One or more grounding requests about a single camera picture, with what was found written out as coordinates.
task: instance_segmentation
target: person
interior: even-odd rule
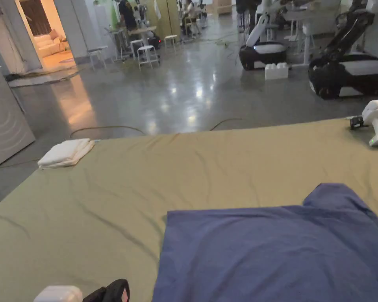
[[[121,17],[124,19],[124,23],[126,24],[127,30],[131,31],[137,28],[136,19],[133,13],[132,6],[127,0],[115,0],[119,3],[119,13]]]
[[[201,35],[200,29],[198,27],[198,23],[196,23],[196,12],[195,12],[195,5],[193,4],[192,0],[186,0],[186,10],[183,13],[183,20],[182,24],[185,24],[185,19],[190,18],[190,21],[195,25],[195,28],[198,30],[198,34]]]

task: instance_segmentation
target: sofa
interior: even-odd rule
[[[59,36],[52,39],[50,34],[40,35],[34,37],[34,39],[41,57],[47,57],[48,55],[63,51],[68,47],[67,42],[61,42]]]

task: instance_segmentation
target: blue cloth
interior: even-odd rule
[[[348,187],[302,206],[173,211],[153,302],[378,302],[378,218]]]

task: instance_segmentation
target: polished gray floor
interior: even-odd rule
[[[68,81],[15,88],[36,141],[3,165],[42,157],[71,132],[126,125],[148,135],[257,128],[360,114],[368,99],[324,101],[309,88],[306,69],[286,80],[266,81],[264,72],[245,72],[237,59],[243,36],[235,15],[209,18],[196,42],[162,49],[161,66],[141,71],[133,60],[107,70],[87,68]],[[131,129],[86,130],[75,138],[141,135]],[[0,169],[0,201],[37,168],[26,163]]]

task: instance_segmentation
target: bed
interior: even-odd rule
[[[0,302],[119,278],[132,301],[151,301],[169,210],[301,204],[340,182],[378,215],[373,130],[348,125],[103,140],[73,168],[35,171],[0,203]]]

